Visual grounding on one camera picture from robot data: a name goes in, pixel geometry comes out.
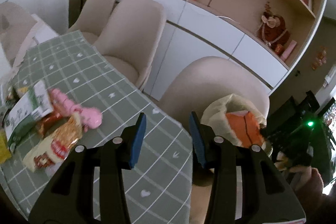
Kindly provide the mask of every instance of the food wrapper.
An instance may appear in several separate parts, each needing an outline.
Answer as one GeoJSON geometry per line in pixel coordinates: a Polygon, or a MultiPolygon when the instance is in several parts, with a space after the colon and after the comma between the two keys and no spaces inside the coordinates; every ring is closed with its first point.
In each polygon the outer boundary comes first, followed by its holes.
{"type": "Polygon", "coordinates": [[[37,122],[36,125],[37,132],[41,135],[42,138],[44,138],[47,131],[62,118],[63,118],[62,114],[59,111],[57,111],[57,109],[54,107],[53,112],[46,115],[44,118],[42,118],[42,120],[37,122]]]}
{"type": "Polygon", "coordinates": [[[37,169],[63,162],[82,136],[80,116],[75,112],[64,125],[32,148],[23,159],[23,164],[34,172],[37,169]]]}
{"type": "Polygon", "coordinates": [[[30,87],[4,119],[8,147],[14,152],[16,145],[36,122],[53,111],[44,82],[30,87]]]}
{"type": "Polygon", "coordinates": [[[6,160],[12,156],[11,152],[7,149],[7,139],[4,130],[0,129],[0,164],[3,164],[6,160]]]}

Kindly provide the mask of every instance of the tablecloth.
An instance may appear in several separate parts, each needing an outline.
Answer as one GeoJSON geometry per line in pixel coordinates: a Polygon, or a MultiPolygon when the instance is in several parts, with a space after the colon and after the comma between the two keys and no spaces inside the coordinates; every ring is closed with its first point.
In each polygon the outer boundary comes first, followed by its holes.
{"type": "MultiPolygon", "coordinates": [[[[103,112],[103,123],[80,140],[88,148],[103,145],[134,125],[140,112],[147,130],[133,170],[123,170],[132,223],[188,223],[192,185],[192,140],[188,132],[135,88],[88,44],[80,31],[65,34],[28,50],[12,83],[20,88],[43,79],[70,99],[103,112]]],[[[44,170],[33,173],[22,165],[40,141],[31,131],[12,158],[0,166],[0,184],[24,217],[28,217],[49,181],[44,170]]],[[[94,175],[94,217],[100,219],[99,168],[94,175]]]]}

